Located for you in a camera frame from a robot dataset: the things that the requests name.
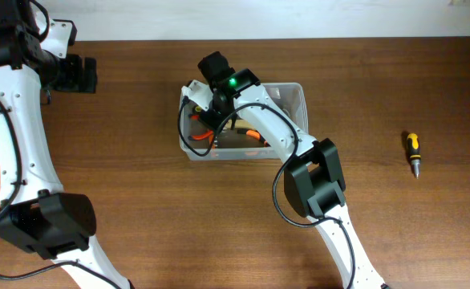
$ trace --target screwdriver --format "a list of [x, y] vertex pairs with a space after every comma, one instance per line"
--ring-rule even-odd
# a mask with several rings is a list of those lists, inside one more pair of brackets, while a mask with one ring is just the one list
[[416, 178], [419, 178], [420, 175], [420, 143], [419, 137], [410, 133], [406, 139], [408, 147], [408, 157], [410, 158], [411, 168]]

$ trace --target wooden table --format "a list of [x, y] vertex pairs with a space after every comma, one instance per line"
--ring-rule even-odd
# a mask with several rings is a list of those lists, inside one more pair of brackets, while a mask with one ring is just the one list
[[[279, 161], [181, 152], [180, 87], [201, 79], [198, 61], [216, 50], [262, 82], [303, 86], [310, 134], [338, 146], [355, 229], [389, 285], [470, 288], [470, 38], [77, 43], [72, 52], [98, 60], [98, 91], [54, 93], [42, 107], [48, 145], [136, 288], [341, 287], [316, 230], [273, 207]], [[419, 180], [404, 131], [421, 139]], [[0, 239], [3, 274], [48, 264]], [[0, 287], [76, 285], [55, 270]]]

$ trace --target white backdrop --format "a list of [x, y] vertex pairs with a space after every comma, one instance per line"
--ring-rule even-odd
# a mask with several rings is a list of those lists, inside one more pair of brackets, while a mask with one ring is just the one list
[[40, 0], [79, 40], [470, 35], [470, 0]]

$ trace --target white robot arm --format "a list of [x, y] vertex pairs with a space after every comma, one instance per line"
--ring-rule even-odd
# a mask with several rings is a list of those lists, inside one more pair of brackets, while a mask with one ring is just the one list
[[[388, 288], [371, 265], [349, 219], [343, 195], [346, 185], [334, 144], [327, 139], [318, 142], [304, 133], [272, 101], [250, 70], [235, 72], [219, 52], [204, 58], [198, 67], [209, 85], [193, 80], [182, 88], [182, 96], [187, 96], [185, 102], [191, 100], [202, 108], [199, 120], [217, 133], [226, 123], [223, 120], [235, 120], [234, 113], [254, 126], [284, 163], [274, 186], [284, 172], [289, 203], [300, 216], [309, 218], [312, 224], [308, 225], [315, 226], [324, 239], [343, 286]], [[318, 167], [309, 173], [307, 165], [311, 163]], [[289, 223], [308, 227], [289, 220], [279, 209], [276, 198], [274, 202]]]
[[[41, 10], [34, 14], [30, 2]], [[95, 92], [95, 60], [83, 68], [68, 55], [74, 23], [30, 2], [0, 0], [0, 238], [51, 259], [81, 288], [133, 288], [98, 244], [91, 202], [64, 193], [41, 118], [41, 88]]]

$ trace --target box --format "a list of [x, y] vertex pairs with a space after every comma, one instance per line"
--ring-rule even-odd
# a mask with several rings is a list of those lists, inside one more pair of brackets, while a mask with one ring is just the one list
[[[263, 83], [274, 103], [305, 133], [308, 133], [308, 115], [306, 114], [305, 96], [299, 83]], [[199, 153], [204, 153], [209, 141], [188, 140], [190, 135], [200, 135], [207, 131], [197, 120], [191, 120], [188, 114], [195, 104], [187, 104], [180, 119], [181, 131], [187, 142]], [[261, 143], [246, 135], [237, 135], [229, 131], [218, 137], [219, 147], [212, 149], [205, 157], [199, 157], [188, 149], [180, 139], [181, 149], [191, 161], [254, 160], [278, 158], [272, 147], [263, 148]]]

